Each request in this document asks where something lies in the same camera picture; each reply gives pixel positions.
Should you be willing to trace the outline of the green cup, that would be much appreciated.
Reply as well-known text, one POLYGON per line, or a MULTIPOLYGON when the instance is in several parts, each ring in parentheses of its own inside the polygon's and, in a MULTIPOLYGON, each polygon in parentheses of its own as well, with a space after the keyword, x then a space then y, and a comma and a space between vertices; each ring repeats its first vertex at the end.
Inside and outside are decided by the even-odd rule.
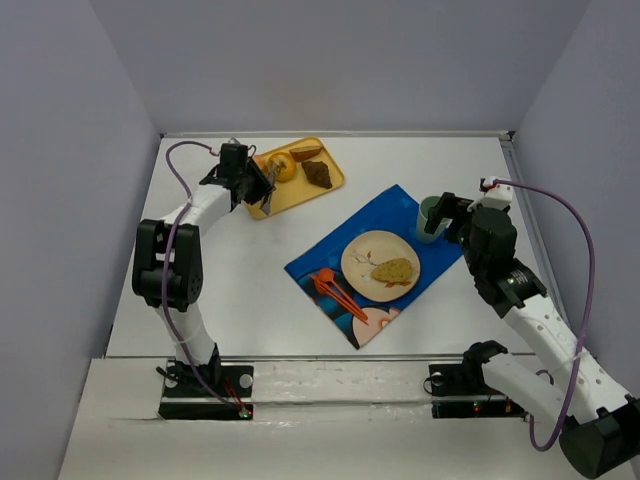
POLYGON ((416 239, 423 244, 433 244, 436 242, 450 224, 448 219, 444 219, 432 234, 428 234, 425 231, 429 219, 429 210, 435 207, 439 200, 439 196, 429 196, 425 197, 419 204, 415 236, 416 239))

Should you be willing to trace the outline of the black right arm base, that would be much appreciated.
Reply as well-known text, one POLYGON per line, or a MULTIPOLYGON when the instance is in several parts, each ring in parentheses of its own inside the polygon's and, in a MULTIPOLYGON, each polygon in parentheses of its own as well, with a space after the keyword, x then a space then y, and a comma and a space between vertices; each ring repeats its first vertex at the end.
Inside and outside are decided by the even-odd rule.
POLYGON ((494 340, 476 342, 460 361, 430 365, 423 390, 431 398, 433 418, 525 418, 520 405, 484 381, 482 367, 507 352, 494 340))

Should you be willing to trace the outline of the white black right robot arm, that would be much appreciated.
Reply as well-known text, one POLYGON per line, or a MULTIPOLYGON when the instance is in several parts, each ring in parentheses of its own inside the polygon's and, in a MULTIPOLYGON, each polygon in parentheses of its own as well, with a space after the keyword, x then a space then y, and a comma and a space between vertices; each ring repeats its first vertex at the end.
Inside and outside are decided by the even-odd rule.
POLYGON ((596 479, 639 454, 639 400, 611 378, 579 343, 541 280, 515 256, 511 192, 476 201, 444 193, 425 231, 450 223, 444 237, 461 247, 479 296, 532 349, 548 377, 522 366, 495 340, 476 342, 457 364, 431 367, 435 397, 498 392, 530 418, 558 428, 562 453, 583 477, 596 479))

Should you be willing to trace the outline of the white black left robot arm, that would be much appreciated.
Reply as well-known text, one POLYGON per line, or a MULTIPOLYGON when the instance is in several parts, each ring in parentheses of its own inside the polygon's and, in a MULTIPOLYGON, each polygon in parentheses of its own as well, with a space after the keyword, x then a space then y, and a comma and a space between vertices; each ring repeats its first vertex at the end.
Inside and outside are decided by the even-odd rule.
POLYGON ((136 230, 132 289, 163 321, 175 348, 177 384, 198 385, 221 402, 216 392, 222 379, 219 349, 204 326, 198 299, 204 284, 201 237, 239 204, 268 209, 275 175, 266 174, 253 156, 255 147, 232 138, 211 147, 182 140, 165 152, 165 162, 186 193, 185 202, 160 219, 144 219, 136 230), (181 147, 199 147, 217 164, 191 188, 178 172, 172 154, 181 147))

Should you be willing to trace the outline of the seeded oval bread slice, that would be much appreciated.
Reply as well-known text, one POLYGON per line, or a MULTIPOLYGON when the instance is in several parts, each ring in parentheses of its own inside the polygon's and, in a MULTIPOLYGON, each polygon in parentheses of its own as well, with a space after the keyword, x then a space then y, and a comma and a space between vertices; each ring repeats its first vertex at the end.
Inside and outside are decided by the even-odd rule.
POLYGON ((413 274, 413 266, 406 258, 385 261, 374 268, 371 278, 383 283, 402 283, 413 274))

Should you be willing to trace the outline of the glazed yellow bagel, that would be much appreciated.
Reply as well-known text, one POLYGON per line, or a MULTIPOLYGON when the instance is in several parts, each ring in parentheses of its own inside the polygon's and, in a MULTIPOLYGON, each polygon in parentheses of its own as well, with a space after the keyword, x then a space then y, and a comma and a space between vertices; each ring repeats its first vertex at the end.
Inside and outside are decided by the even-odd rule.
POLYGON ((291 181, 297 171, 297 164, 288 152, 278 152, 268 158, 267 166, 275 174, 275 181, 286 183, 291 181))

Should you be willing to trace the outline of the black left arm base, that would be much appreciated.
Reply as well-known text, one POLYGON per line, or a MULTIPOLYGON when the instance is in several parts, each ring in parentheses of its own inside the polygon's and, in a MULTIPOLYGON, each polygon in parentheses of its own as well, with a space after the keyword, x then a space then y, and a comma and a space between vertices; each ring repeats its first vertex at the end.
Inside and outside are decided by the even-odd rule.
POLYGON ((188 365, 170 359, 165 367, 156 367, 162 377, 158 415, 164 420, 251 421, 254 418, 252 393, 254 366, 222 364, 219 383, 212 395, 193 376, 188 365))

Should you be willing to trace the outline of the metal serving tongs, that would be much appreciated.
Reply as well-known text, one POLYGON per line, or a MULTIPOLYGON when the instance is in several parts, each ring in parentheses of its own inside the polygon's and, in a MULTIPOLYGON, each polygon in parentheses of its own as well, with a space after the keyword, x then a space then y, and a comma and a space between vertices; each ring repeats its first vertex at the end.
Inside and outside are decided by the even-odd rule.
POLYGON ((271 214, 271 201, 272 201, 272 196, 273 193, 275 192, 275 174, 273 172, 270 171, 269 167, 266 164, 266 169, 262 170, 263 174, 265 175, 265 177, 267 178, 271 189, 270 191, 264 196, 261 206, 260 206, 260 210, 262 213, 264 213, 265 215, 270 215, 271 214))

